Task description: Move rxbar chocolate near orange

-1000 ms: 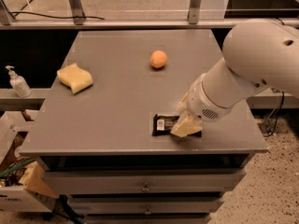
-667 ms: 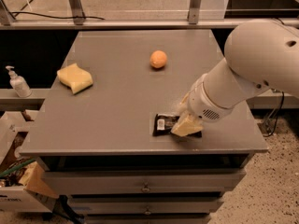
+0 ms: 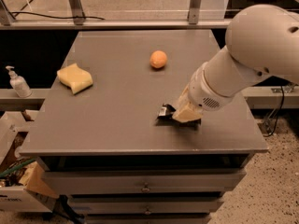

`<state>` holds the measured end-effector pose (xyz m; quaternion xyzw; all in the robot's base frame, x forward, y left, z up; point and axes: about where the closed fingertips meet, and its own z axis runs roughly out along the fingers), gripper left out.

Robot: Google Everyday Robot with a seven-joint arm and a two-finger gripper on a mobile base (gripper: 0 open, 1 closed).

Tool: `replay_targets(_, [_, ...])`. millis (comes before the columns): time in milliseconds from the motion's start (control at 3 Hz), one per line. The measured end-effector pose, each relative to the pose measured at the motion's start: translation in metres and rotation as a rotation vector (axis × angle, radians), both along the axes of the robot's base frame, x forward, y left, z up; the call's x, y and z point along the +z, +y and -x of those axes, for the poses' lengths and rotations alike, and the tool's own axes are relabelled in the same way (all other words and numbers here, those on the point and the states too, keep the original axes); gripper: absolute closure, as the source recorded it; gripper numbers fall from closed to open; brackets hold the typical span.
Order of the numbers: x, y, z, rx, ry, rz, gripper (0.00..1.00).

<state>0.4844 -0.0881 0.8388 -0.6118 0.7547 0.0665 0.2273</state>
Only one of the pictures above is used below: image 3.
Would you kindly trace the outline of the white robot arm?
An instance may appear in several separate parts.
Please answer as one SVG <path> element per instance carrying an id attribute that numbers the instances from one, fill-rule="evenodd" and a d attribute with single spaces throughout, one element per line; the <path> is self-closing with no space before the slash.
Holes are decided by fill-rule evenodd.
<path id="1" fill-rule="evenodd" d="M 225 46 L 193 73 L 172 118 L 200 119 L 269 77 L 299 83 L 298 15 L 271 5 L 247 7 L 229 23 Z"/>

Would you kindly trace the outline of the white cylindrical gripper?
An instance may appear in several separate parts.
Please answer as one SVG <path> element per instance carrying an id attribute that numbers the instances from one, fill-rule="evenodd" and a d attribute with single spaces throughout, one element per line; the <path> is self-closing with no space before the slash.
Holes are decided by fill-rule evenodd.
<path id="1" fill-rule="evenodd" d="M 172 119 L 180 123 L 195 121 L 203 116 L 203 109 L 217 111 L 233 101 L 232 97 L 221 96 L 210 88 L 205 78 L 206 66 L 207 62 L 192 74 L 188 87 L 174 102 L 176 111 Z"/>

